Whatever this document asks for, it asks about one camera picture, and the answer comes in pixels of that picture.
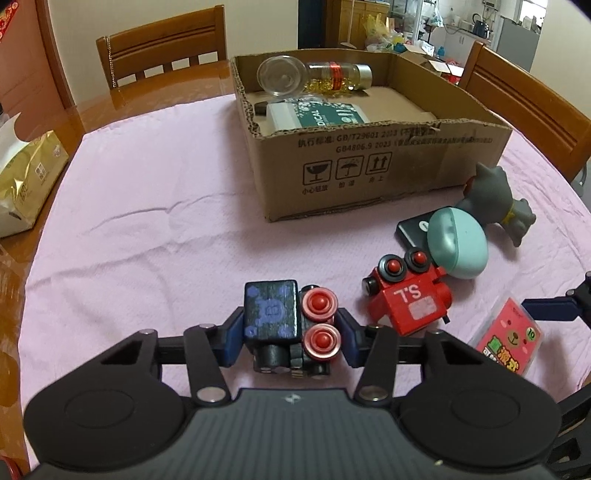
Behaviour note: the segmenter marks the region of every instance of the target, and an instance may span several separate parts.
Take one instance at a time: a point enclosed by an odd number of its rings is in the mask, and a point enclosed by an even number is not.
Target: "rubber cat figure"
[[[476,175],[467,181],[464,199],[456,208],[472,215],[483,227],[500,223],[516,247],[535,222],[527,200],[513,198],[505,170],[482,163],[476,164]]]

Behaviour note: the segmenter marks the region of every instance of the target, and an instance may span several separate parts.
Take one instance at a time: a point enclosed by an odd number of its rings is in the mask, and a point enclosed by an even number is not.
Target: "jar lid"
[[[359,86],[355,90],[365,90],[366,88],[371,87],[373,75],[369,65],[360,63],[357,63],[356,65],[359,69]]]
[[[263,61],[256,71],[262,89],[275,97],[298,95],[308,81],[306,65],[289,55],[277,55]]]

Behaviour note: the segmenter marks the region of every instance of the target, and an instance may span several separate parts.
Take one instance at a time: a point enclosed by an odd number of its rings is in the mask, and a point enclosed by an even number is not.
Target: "pink card package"
[[[538,351],[543,333],[513,298],[504,297],[476,332],[470,345],[519,375],[524,375]]]

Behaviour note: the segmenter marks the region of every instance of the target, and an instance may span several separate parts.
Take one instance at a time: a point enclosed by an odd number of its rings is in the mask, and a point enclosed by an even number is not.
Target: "umbrella symbol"
[[[318,175],[321,174],[322,172],[324,172],[328,168],[328,166],[329,166],[328,163],[321,163],[321,164],[311,165],[310,167],[306,167],[306,170],[308,171],[308,173],[310,173],[314,176],[314,178],[310,181],[313,182],[313,181],[321,180],[320,178],[318,178]]]
[[[341,165],[340,168],[346,168],[347,172],[345,173],[345,177],[349,176],[349,172],[351,171],[352,168],[357,168],[359,167],[359,164],[356,161],[350,161],[345,163],[344,165]]]

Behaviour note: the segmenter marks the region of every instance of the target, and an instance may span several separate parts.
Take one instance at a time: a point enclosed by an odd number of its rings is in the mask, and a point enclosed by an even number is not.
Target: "wooden chair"
[[[523,133],[569,182],[591,157],[589,118],[482,43],[474,43],[459,85]]]
[[[223,5],[99,38],[96,48],[110,89],[129,75],[142,80],[144,70],[160,65],[172,72],[176,60],[198,65],[199,55],[214,51],[218,60],[226,60]]]

